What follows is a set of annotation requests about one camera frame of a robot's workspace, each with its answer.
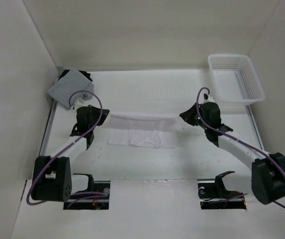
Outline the white tank top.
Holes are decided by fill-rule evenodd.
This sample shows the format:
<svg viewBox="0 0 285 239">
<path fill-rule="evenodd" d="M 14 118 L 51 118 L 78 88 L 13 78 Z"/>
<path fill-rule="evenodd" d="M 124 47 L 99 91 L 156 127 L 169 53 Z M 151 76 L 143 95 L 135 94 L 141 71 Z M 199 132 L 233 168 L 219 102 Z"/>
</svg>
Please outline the white tank top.
<svg viewBox="0 0 285 239">
<path fill-rule="evenodd" d="M 172 114 L 114 112 L 108 121 L 109 145 L 171 149 L 178 146 Z"/>
</svg>

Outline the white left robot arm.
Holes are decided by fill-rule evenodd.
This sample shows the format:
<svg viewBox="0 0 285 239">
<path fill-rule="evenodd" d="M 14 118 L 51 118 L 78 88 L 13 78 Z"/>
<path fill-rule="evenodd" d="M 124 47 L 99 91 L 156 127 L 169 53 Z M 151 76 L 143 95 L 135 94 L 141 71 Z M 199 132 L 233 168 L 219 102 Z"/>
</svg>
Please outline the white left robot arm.
<svg viewBox="0 0 285 239">
<path fill-rule="evenodd" d="M 32 185 L 27 203 L 33 205 L 45 201 L 67 202 L 71 196 L 90 198 L 95 192 L 91 174 L 72 173 L 72 164 L 87 151 L 94 140 L 94 128 L 101 126 L 110 110 L 91 105 L 76 110 L 76 123 L 67 142 L 50 155 L 35 159 Z"/>
</svg>

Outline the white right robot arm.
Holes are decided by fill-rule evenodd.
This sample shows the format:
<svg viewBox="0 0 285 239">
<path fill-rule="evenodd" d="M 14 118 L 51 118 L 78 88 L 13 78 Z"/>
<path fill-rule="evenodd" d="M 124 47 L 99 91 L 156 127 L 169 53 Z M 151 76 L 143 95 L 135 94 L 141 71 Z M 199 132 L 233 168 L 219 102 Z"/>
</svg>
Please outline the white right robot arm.
<svg viewBox="0 0 285 239">
<path fill-rule="evenodd" d="M 262 151 L 233 136 L 233 129 L 222 123 L 217 103 L 196 103 L 179 116 L 187 124 L 203 128 L 209 142 L 231 153 L 251 171 L 248 179 L 232 182 L 234 186 L 245 186 L 245 190 L 232 190 L 230 182 L 223 180 L 232 173 L 226 171 L 215 176 L 214 182 L 200 185 L 198 194 L 201 199 L 224 203 L 252 194 L 260 203 L 267 205 L 285 197 L 285 156 Z"/>
</svg>

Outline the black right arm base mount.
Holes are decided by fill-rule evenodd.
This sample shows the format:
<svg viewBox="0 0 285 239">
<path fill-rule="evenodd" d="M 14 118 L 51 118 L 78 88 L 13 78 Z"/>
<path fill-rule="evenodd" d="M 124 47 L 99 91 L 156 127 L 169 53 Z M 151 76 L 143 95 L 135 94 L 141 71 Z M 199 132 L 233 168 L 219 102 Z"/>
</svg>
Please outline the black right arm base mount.
<svg viewBox="0 0 285 239">
<path fill-rule="evenodd" d="M 247 209 L 245 194 L 227 190 L 224 185 L 224 177 L 233 173 L 234 171 L 226 171 L 214 179 L 198 181 L 198 197 L 202 210 Z"/>
</svg>

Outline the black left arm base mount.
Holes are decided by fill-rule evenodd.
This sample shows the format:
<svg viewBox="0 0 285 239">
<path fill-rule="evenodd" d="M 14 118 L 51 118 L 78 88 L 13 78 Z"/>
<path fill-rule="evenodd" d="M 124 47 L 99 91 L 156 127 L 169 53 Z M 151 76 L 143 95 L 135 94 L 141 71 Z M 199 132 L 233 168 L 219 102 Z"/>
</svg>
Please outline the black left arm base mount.
<svg viewBox="0 0 285 239">
<path fill-rule="evenodd" d="M 72 191 L 64 210 L 108 210 L 110 181 L 97 181 L 91 174 L 72 175 Z"/>
</svg>

